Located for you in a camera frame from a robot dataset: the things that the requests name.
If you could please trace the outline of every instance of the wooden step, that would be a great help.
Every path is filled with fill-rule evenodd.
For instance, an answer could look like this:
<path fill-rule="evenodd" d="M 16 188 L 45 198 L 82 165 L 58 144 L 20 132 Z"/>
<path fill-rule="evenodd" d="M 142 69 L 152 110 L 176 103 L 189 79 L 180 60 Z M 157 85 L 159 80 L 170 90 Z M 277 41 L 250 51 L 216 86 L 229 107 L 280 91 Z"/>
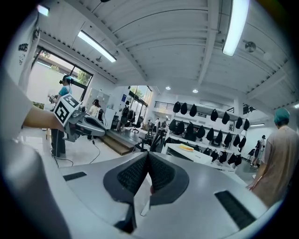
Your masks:
<path fill-rule="evenodd" d="M 120 136 L 117 135 L 117 133 L 114 133 L 114 132 L 112 132 L 110 130 L 108 130 L 106 132 L 105 136 L 110 137 L 111 139 L 113 139 L 114 141 L 118 142 L 120 145 L 122 145 L 124 148 L 126 148 L 126 149 L 128 149 L 130 151 L 132 151 L 134 149 L 134 147 L 135 147 L 134 144 L 132 144 L 132 143 L 130 143 L 130 142 L 122 139 Z"/>
<path fill-rule="evenodd" d="M 107 145 L 109 146 L 111 149 L 113 149 L 115 152 L 117 152 L 120 155 L 125 155 L 128 154 L 130 152 L 133 151 L 124 147 L 123 145 L 121 145 L 120 143 L 118 143 L 117 141 L 115 141 L 113 138 L 111 138 L 109 135 L 104 135 L 101 137 L 101 140 Z"/>

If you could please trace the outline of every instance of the person's arm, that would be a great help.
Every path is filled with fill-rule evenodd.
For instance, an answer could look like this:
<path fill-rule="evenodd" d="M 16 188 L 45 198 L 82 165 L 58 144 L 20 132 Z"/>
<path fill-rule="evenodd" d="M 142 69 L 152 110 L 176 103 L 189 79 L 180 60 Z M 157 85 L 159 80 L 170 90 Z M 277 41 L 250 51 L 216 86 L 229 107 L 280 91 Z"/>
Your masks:
<path fill-rule="evenodd" d="M 32 128 L 50 128 L 64 131 L 63 126 L 60 124 L 53 112 L 42 110 L 34 105 L 32 105 L 29 113 L 27 114 L 23 125 Z"/>

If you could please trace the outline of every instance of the beige shirt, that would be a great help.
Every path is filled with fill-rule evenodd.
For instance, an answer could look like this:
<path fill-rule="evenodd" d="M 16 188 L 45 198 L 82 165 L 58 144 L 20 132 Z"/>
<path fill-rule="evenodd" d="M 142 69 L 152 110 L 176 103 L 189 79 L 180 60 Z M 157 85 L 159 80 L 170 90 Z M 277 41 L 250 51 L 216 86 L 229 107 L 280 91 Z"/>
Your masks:
<path fill-rule="evenodd" d="M 282 199 L 299 159 L 299 136 L 288 126 L 273 132 L 266 142 L 264 175 L 252 190 L 268 207 Z"/>

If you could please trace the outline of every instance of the fluorescent light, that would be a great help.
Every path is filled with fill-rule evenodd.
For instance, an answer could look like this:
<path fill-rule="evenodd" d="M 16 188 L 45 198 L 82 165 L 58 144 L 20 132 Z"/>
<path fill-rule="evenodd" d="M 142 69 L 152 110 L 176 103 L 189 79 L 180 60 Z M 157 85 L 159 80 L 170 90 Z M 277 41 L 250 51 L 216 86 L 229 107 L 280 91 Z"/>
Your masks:
<path fill-rule="evenodd" d="M 37 10 L 38 10 L 39 13 L 41 13 L 45 16 L 49 15 L 49 8 L 47 8 L 47 7 L 44 7 L 42 5 L 37 5 Z"/>
<path fill-rule="evenodd" d="M 115 62 L 116 59 L 113 55 L 111 55 L 106 49 L 104 49 L 100 44 L 98 44 L 95 40 L 93 40 L 89 35 L 87 35 L 84 31 L 80 31 L 78 34 L 82 40 L 87 42 L 93 48 L 95 48 L 99 53 L 101 53 L 104 57 L 106 57 L 109 61 Z"/>
<path fill-rule="evenodd" d="M 254 126 L 263 126 L 263 125 L 265 125 L 265 124 L 262 123 L 262 124 L 250 125 L 250 127 L 254 127 Z"/>
<path fill-rule="evenodd" d="M 228 34 L 222 52 L 233 56 L 239 43 L 246 22 L 249 8 L 249 0 L 233 0 Z"/>

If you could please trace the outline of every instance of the black bag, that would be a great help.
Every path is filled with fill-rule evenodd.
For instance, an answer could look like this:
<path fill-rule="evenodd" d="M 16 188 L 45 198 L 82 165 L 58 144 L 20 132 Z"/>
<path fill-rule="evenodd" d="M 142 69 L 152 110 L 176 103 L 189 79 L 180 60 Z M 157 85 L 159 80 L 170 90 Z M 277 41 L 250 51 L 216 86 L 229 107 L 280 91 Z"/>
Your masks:
<path fill-rule="evenodd" d="M 181 114 L 186 114 L 187 113 L 187 104 L 183 103 L 182 107 L 181 107 Z"/>
<path fill-rule="evenodd" d="M 176 121 L 175 121 L 175 119 L 173 119 L 172 120 L 172 122 L 170 123 L 170 125 L 169 125 L 169 130 L 170 131 L 175 131 L 176 130 Z"/>
<path fill-rule="evenodd" d="M 241 140 L 241 142 L 239 143 L 239 148 L 244 147 L 245 143 L 246 143 L 246 138 L 244 136 L 243 139 Z"/>
<path fill-rule="evenodd" d="M 243 129 L 247 131 L 248 128 L 249 128 L 249 126 L 250 126 L 250 123 L 249 123 L 248 119 L 246 119 L 246 120 L 245 120 L 245 123 L 244 123 L 244 127 L 243 127 Z"/>
<path fill-rule="evenodd" d="M 212 162 L 214 162 L 218 158 L 217 150 L 215 150 L 215 151 L 212 152 L 211 157 L 213 158 Z"/>
<path fill-rule="evenodd" d="M 233 136 L 231 135 L 231 133 L 228 133 L 227 136 L 225 137 L 224 144 L 228 145 L 232 139 L 233 139 Z"/>
<path fill-rule="evenodd" d="M 200 126 L 196 133 L 196 137 L 201 139 L 202 137 L 205 136 L 205 134 L 206 134 L 205 128 L 203 126 Z"/>
<path fill-rule="evenodd" d="M 178 113 L 180 109 L 181 109 L 181 104 L 179 102 L 175 103 L 173 107 L 173 112 Z"/>
<path fill-rule="evenodd" d="M 193 129 L 194 129 L 193 123 L 190 122 L 190 124 L 188 125 L 186 131 L 187 131 L 187 133 L 192 134 L 193 133 Z"/>
<path fill-rule="evenodd" d="M 211 121 L 216 121 L 217 118 L 218 118 L 218 113 L 217 113 L 216 109 L 214 109 L 211 114 Z"/>
<path fill-rule="evenodd" d="M 205 151 L 203 152 L 205 155 L 210 156 L 210 149 L 206 148 Z"/>
<path fill-rule="evenodd" d="M 240 137 L 239 137 L 239 135 L 237 135 L 236 138 L 235 138 L 235 140 L 234 140 L 234 142 L 233 142 L 233 145 L 235 147 L 237 147 L 239 143 L 240 143 Z"/>
<path fill-rule="evenodd" d="M 222 152 L 222 155 L 219 157 L 219 162 L 224 163 L 226 161 L 227 156 L 227 152 Z"/>
<path fill-rule="evenodd" d="M 222 123 L 226 125 L 227 122 L 229 121 L 229 119 L 230 119 L 230 117 L 229 117 L 228 113 L 225 112 L 224 116 L 222 118 Z"/>
<path fill-rule="evenodd" d="M 211 128 L 210 131 L 206 135 L 207 140 L 211 141 L 214 139 L 214 129 Z"/>
<path fill-rule="evenodd" d="M 242 156 L 241 155 L 237 155 L 236 159 L 235 159 L 235 166 L 238 166 L 242 163 Z"/>
<path fill-rule="evenodd" d="M 223 137 L 222 131 L 220 130 L 219 133 L 218 133 L 218 135 L 217 135 L 217 137 L 216 137 L 216 139 L 215 139 L 215 142 L 217 144 L 220 144 L 222 142 L 222 137 Z"/>
<path fill-rule="evenodd" d="M 232 154 L 232 155 L 230 156 L 229 160 L 228 160 L 228 164 L 232 164 L 232 163 L 234 163 L 235 160 L 236 160 L 236 156 L 235 156 L 235 154 Z"/>
<path fill-rule="evenodd" d="M 182 134 L 185 131 L 185 125 L 184 123 L 181 121 L 179 122 L 177 128 L 176 128 L 176 133 L 177 134 Z"/>
<path fill-rule="evenodd" d="M 196 113 L 197 113 L 197 108 L 196 108 L 196 105 L 193 104 L 189 114 L 191 117 L 194 117 L 196 115 Z"/>
<path fill-rule="evenodd" d="M 235 127 L 237 129 L 239 129 L 242 126 L 242 124 L 243 124 L 242 118 L 239 117 L 238 120 L 237 120 L 237 123 L 236 123 Z"/>

